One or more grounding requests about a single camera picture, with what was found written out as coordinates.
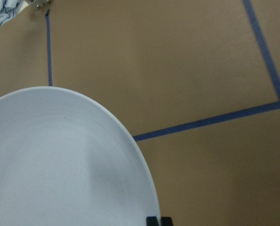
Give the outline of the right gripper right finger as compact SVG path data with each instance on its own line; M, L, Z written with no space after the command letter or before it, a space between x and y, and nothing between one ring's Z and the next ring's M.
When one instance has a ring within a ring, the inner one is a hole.
M172 218L171 217L161 217L161 226L172 226Z

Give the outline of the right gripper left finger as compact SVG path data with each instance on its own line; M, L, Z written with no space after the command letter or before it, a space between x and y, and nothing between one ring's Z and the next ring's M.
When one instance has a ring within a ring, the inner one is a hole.
M146 218L147 226L159 226L159 222L156 216L149 216Z

